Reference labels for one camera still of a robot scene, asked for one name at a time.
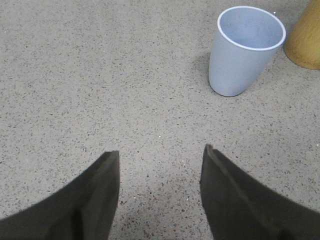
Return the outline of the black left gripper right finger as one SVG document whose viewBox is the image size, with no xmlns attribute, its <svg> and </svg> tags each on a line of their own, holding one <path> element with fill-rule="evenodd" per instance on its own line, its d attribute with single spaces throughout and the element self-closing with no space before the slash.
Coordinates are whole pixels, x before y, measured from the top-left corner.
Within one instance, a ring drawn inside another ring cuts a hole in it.
<svg viewBox="0 0 320 240">
<path fill-rule="evenodd" d="M 200 195 L 215 240 L 318 240 L 320 214 L 261 184 L 212 145 Z"/>
</svg>

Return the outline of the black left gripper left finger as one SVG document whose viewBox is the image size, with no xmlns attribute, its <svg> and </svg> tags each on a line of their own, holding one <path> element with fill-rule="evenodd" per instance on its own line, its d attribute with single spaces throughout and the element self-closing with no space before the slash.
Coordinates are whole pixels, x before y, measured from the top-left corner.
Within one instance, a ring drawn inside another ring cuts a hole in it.
<svg viewBox="0 0 320 240">
<path fill-rule="evenodd" d="M 106 240 L 120 190 L 118 151 L 103 153 L 65 187 L 0 221 L 2 240 Z"/>
</svg>

